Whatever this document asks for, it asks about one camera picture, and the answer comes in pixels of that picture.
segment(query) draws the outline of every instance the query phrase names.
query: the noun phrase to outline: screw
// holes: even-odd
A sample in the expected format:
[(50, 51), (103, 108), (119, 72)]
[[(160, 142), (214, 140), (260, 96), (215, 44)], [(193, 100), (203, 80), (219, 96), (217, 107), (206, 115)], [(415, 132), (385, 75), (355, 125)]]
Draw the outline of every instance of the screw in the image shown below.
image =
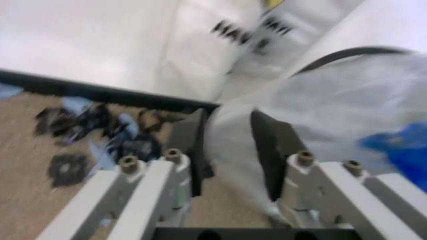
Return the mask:
[(174, 164), (180, 164), (181, 162), (181, 151), (176, 148), (170, 148), (166, 150), (164, 154), (166, 161), (173, 162)]
[(342, 166), (355, 177), (362, 175), (362, 165), (358, 161), (349, 160), (342, 163)]
[(303, 167), (309, 167), (315, 161), (315, 157), (309, 151), (302, 150), (302, 151), (299, 151), (297, 154), (298, 154), (297, 156), (298, 164)]
[(124, 156), (118, 160), (118, 164), (125, 174), (133, 174), (138, 170), (138, 158), (136, 156)]

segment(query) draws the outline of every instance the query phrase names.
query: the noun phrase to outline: black cable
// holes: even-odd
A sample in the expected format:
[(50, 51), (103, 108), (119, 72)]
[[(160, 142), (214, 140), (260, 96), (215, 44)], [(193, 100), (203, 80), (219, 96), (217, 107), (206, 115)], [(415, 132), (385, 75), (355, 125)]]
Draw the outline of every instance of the black cable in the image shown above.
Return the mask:
[(331, 54), (328, 54), (324, 57), (317, 59), (316, 61), (308, 64), (303, 69), (295, 73), (294, 76), (320, 68), (322, 66), (330, 64), (337, 60), (341, 60), (349, 57), (360, 56), (360, 55), (408, 54), (408, 53), (410, 52), (407, 50), (391, 48), (391, 47), (381, 47), (381, 46), (366, 46), (366, 47), (363, 46), (363, 47), (348, 48), (348, 49), (333, 52)]

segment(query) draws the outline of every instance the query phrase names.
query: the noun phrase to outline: white wall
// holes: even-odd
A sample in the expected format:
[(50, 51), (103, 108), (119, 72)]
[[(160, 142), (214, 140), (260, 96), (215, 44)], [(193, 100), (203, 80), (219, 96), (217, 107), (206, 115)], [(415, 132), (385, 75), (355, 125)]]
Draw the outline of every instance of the white wall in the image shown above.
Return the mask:
[(0, 68), (141, 92), (178, 0), (3, 0)]

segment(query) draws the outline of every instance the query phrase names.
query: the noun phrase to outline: white bag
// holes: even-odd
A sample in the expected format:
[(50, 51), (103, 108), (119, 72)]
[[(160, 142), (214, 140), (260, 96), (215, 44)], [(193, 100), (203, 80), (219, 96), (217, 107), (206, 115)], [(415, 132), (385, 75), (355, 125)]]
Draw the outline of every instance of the white bag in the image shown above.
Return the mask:
[(181, 0), (155, 88), (215, 100), (262, 13), (259, 0)]
[(278, 77), (363, 1), (284, 1), (263, 17), (235, 71)]
[(290, 123), (320, 161), (356, 160), (371, 174), (394, 172), (381, 153), (357, 140), (427, 121), (427, 57), (361, 56), (324, 66), (222, 105), (209, 119), (206, 154), (216, 174), (263, 213), (280, 219), (270, 200), (250, 124), (258, 109)]

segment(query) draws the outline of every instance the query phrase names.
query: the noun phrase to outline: yellow label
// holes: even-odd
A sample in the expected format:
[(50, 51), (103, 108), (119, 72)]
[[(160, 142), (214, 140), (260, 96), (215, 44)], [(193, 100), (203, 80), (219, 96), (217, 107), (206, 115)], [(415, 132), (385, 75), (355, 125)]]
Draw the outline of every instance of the yellow label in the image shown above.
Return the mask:
[(265, 0), (265, 5), (268, 9), (274, 9), (277, 5), (281, 4), (284, 0)]

